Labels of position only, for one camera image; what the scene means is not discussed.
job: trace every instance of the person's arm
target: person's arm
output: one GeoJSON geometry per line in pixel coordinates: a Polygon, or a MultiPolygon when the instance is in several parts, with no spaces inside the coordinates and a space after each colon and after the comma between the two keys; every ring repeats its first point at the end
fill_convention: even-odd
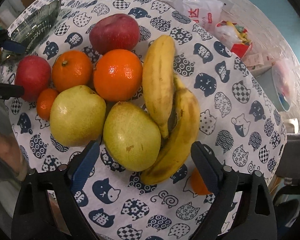
{"type": "Polygon", "coordinates": [[[13,169],[17,179],[24,180],[28,165],[13,134],[6,136],[0,133],[0,158],[13,169]]]}

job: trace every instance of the screw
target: screw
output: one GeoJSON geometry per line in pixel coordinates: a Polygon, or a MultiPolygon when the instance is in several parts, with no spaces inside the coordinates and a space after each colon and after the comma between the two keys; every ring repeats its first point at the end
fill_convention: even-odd
{"type": "Polygon", "coordinates": [[[59,167],[58,167],[58,170],[59,171],[64,171],[66,168],[67,168],[68,166],[67,166],[67,164],[61,164],[59,167]]]}
{"type": "Polygon", "coordinates": [[[225,166],[223,166],[223,170],[226,172],[230,172],[230,171],[232,171],[232,168],[228,165],[225,165],[225,166]]]}
{"type": "Polygon", "coordinates": [[[31,170],[29,171],[29,175],[33,175],[33,174],[35,173],[35,171],[36,171],[35,168],[34,168],[34,169],[31,169],[31,170]]]}
{"type": "Polygon", "coordinates": [[[261,171],[254,171],[254,174],[258,177],[261,177],[262,176],[262,173],[261,171]]]}

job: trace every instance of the white plastic bag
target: white plastic bag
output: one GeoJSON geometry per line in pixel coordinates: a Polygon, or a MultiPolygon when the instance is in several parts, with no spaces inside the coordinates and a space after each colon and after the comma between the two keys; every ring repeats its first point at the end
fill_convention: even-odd
{"type": "Polygon", "coordinates": [[[161,0],[191,20],[197,22],[207,32],[213,34],[220,21],[223,3],[217,0],[161,0]]]}

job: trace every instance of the cat pattern tablecloth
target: cat pattern tablecloth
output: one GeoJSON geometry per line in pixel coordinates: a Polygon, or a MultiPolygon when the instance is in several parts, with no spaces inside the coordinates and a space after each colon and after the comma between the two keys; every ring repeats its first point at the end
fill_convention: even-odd
{"type": "MultiPolygon", "coordinates": [[[[36,0],[10,26],[11,33],[25,17],[53,0],[36,0]]],[[[133,52],[143,61],[149,45],[160,35],[175,40],[173,68],[196,95],[201,107],[198,140],[222,164],[236,171],[260,170],[269,183],[286,143],[280,114],[242,61],[188,17],[157,0],[61,0],[62,10],[50,35],[33,52],[52,66],[70,49],[83,51],[95,63],[100,55],[90,42],[96,22],[125,13],[140,27],[133,52]]],[[[2,81],[14,83],[16,65],[2,68],[2,81]]],[[[142,88],[131,100],[145,108],[142,88]]],[[[83,147],[65,147],[50,133],[49,122],[36,112],[35,102],[5,101],[20,149],[32,168],[55,170],[83,147]]],[[[84,188],[74,197],[92,228],[113,240],[188,240],[202,222],[215,196],[198,196],[190,186],[191,157],[163,183],[144,185],[139,172],[115,162],[104,144],[84,188]]],[[[221,233],[229,230],[239,195],[221,233]]]]}

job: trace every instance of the apple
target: apple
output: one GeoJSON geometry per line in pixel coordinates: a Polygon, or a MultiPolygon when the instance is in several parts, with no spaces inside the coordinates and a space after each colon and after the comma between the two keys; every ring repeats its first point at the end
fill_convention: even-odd
{"type": "Polygon", "coordinates": [[[18,64],[14,84],[25,89],[21,97],[23,100],[34,102],[48,87],[50,76],[51,68],[44,58],[35,55],[25,56],[18,64]]]}
{"type": "Polygon", "coordinates": [[[127,14],[108,16],[92,28],[89,39],[92,47],[101,55],[113,49],[132,50],[139,42],[139,25],[127,14]]]}

